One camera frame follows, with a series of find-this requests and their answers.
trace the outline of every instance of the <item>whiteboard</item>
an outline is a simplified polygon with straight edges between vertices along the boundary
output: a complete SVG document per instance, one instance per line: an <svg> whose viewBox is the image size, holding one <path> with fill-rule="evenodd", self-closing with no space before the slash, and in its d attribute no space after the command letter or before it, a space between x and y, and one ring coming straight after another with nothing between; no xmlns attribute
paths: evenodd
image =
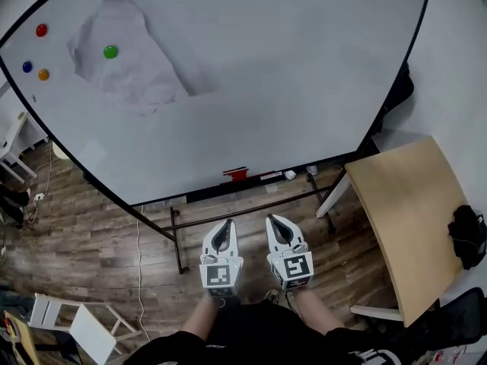
<svg viewBox="0 0 487 365"><path fill-rule="evenodd" d="M66 45L102 0L48 0L0 48L52 135L130 205L228 182L223 172L239 167L252 176L356 151L425 5L131 1L194 94L151 115L134 116L74 73ZM49 32L38 38L41 23ZM41 68L48 81L38 79Z"/></svg>

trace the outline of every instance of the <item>orange magnet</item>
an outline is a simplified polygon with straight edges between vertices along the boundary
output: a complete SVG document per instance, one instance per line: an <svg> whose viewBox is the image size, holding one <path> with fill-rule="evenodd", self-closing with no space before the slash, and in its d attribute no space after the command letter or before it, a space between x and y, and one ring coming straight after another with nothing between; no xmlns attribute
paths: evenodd
<svg viewBox="0 0 487 365"><path fill-rule="evenodd" d="M47 69L40 69L39 70L39 79L41 81L45 81L49 78L49 72L47 71Z"/></svg>

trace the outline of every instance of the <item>red magnet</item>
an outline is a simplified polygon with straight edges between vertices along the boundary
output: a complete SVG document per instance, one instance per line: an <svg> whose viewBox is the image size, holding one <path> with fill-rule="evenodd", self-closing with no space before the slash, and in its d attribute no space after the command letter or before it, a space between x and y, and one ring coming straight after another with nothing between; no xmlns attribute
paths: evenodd
<svg viewBox="0 0 487 365"><path fill-rule="evenodd" d="M47 34L47 24L39 24L36 29L36 34L38 37L43 37L44 35Z"/></svg>

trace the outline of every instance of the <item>green magnet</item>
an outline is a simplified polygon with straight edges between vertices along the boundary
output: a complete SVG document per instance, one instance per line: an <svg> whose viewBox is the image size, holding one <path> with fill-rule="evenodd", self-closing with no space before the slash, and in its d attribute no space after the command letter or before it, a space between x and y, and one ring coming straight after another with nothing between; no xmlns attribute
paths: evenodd
<svg viewBox="0 0 487 365"><path fill-rule="evenodd" d="M119 50L116 48L116 46L107 46L103 51L103 55L108 59L115 58L118 53Z"/></svg>

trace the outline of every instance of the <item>black bag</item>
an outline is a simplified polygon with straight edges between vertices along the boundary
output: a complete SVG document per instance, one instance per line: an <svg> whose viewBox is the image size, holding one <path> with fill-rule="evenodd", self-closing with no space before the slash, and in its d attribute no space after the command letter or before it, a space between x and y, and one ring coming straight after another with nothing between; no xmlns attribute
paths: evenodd
<svg viewBox="0 0 487 365"><path fill-rule="evenodd" d="M469 205L461 205L454 212L454 218L448 224L450 238L454 241L455 254L462 260L463 268L469 270L485 256L487 226L483 215L477 216Z"/></svg>

